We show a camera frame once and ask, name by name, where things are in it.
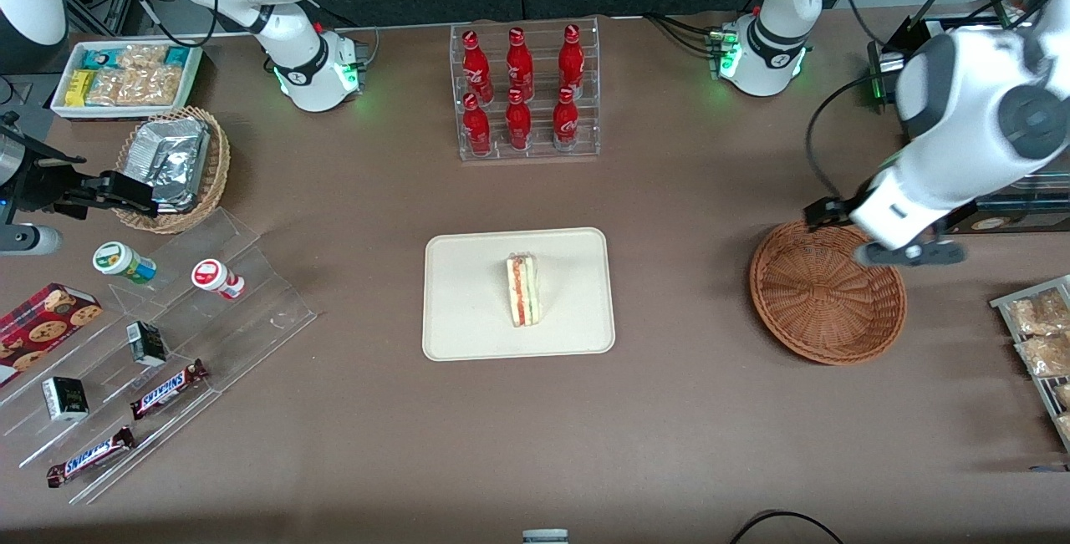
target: red bottle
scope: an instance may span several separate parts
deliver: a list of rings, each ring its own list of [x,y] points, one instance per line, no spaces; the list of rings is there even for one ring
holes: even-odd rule
[[[557,106],[553,109],[553,146],[557,151],[572,151],[576,147],[576,125],[580,112],[572,103],[572,89],[562,87]]]
[[[583,47],[580,46],[580,27],[565,26],[565,46],[557,56],[562,87],[572,89],[572,99],[583,96]]]
[[[490,62],[479,48],[479,37],[472,30],[461,34],[464,45],[464,76],[469,89],[478,99],[479,105],[487,105],[494,100],[494,85],[490,81]]]
[[[509,145],[518,151],[528,149],[532,135],[532,111],[524,103],[524,94],[518,88],[509,89],[509,108],[505,110],[505,122],[509,125]]]
[[[505,55],[505,64],[509,67],[509,86],[517,87],[524,93],[524,101],[530,101],[535,96],[535,63],[520,28],[509,28],[509,52]]]
[[[464,123],[464,136],[469,139],[469,147],[474,155],[490,154],[490,120],[487,114],[479,108],[479,102],[474,93],[465,93],[464,116],[461,121]]]

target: empty wicker basket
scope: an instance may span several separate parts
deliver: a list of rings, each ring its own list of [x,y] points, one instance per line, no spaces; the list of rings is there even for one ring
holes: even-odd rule
[[[799,356],[856,364],[887,350],[903,330],[906,289],[893,268],[854,261],[869,240],[855,228],[777,227],[754,252],[750,294],[766,327]]]
[[[197,190],[197,206],[185,214],[159,214],[154,218],[136,212],[114,210],[119,214],[119,220],[126,226],[150,230],[158,235],[173,235],[195,227],[219,205],[223,190],[227,185],[227,170],[230,168],[230,142],[227,140],[227,133],[223,132],[219,122],[211,114],[198,107],[183,107],[177,111],[153,116],[149,118],[149,121],[177,120],[179,118],[197,118],[212,129],[208,157],[204,160],[204,170],[201,175],[200,187]],[[119,152],[119,161],[116,163],[117,170],[122,170],[126,164],[126,154],[129,153],[135,133],[137,133],[137,129],[126,138],[126,145],[123,145],[122,151]]]

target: sandwich slice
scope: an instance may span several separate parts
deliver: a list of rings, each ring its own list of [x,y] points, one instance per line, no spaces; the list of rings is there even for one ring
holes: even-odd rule
[[[505,260],[509,282],[513,327],[531,327],[541,318],[538,304],[538,270],[531,254],[511,254]]]

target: clear plastic shelf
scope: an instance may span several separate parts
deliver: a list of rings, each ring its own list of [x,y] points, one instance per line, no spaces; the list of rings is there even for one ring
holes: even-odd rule
[[[121,453],[112,464],[87,470],[58,490],[58,496],[66,497],[72,504],[92,502],[238,379],[316,319],[316,314],[297,291],[251,244],[256,236],[250,238],[251,231],[247,228],[243,232],[244,225],[226,212],[217,211],[213,216],[221,220],[205,221],[207,227],[221,235],[212,240],[223,246],[212,250],[203,242],[194,244],[195,239],[187,236],[196,235],[201,228],[199,225],[181,236],[185,240],[178,246],[154,256],[159,258],[157,263],[170,267],[172,274],[181,274],[185,283],[189,283],[188,269],[181,262],[189,261],[192,267],[204,257],[224,260],[245,277],[245,292],[239,299],[228,301],[192,285],[180,286],[177,277],[149,292],[136,286],[125,289],[119,286],[118,292],[140,301],[125,314],[111,312],[110,320],[102,323],[85,342],[26,379],[4,399],[0,408],[0,447],[5,452],[4,457],[26,470],[39,472],[41,487],[46,487],[45,475],[49,467],[114,435],[123,425],[131,425],[137,448]],[[171,246],[174,241],[160,250]],[[135,320],[144,320],[159,329],[168,349],[165,364],[146,366],[134,362],[126,343],[126,326]],[[203,362],[209,376],[154,414],[134,421],[129,404],[196,359]],[[81,380],[89,398],[88,418],[77,422],[49,419],[41,383],[54,376]]]
[[[553,109],[557,106],[557,54],[564,44],[565,26],[569,24],[580,28],[580,45],[583,47],[584,58],[583,94],[576,100],[576,108],[580,114],[576,132],[577,143],[572,151],[565,152],[553,147]],[[505,124],[505,110],[509,106],[507,100],[509,78],[505,55],[509,50],[509,29],[514,27],[524,29],[524,39],[535,64],[535,96],[528,102],[532,112],[531,146],[524,151],[518,151],[509,145],[508,129]],[[479,47],[490,62],[490,80],[494,85],[494,100],[483,108],[490,120],[491,152],[490,155],[482,157],[472,154],[462,122],[464,107],[461,99],[470,90],[464,78],[464,46],[461,44],[461,34],[465,30],[474,30],[478,34]],[[597,155],[601,150],[601,131],[598,125],[601,72],[596,18],[454,26],[449,37],[449,69],[453,76],[454,110],[457,115],[457,141],[461,160],[474,162],[547,160]]]

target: table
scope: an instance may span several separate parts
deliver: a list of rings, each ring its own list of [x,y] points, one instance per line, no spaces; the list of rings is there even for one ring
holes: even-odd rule
[[[890,31],[903,13],[867,16]],[[987,304],[1068,272],[1066,237],[963,238],[969,261],[904,273],[910,317],[887,354],[808,363],[762,327],[746,267],[765,232],[823,195],[802,132],[863,69],[863,34],[827,12],[802,75],[752,99],[645,21],[600,24],[602,155],[526,166],[458,160],[448,28],[383,32],[367,92],[323,115],[279,94],[251,37],[210,44],[192,103],[234,149],[224,206],[323,314],[92,505],[0,464],[2,540],[516,542],[560,526],[578,544],[706,543],[769,508],[847,542],[1070,529],[1067,479],[1024,472],[1065,456]],[[899,141],[895,117],[860,96],[830,106],[815,135],[845,190]],[[57,120],[48,142],[104,169],[131,129]],[[5,258],[0,307],[50,281],[103,293],[89,262],[100,243],[165,241],[104,211],[39,217],[66,244]],[[429,239],[578,226],[609,241],[612,350],[424,358]],[[824,542],[782,522],[762,528],[770,541]]]

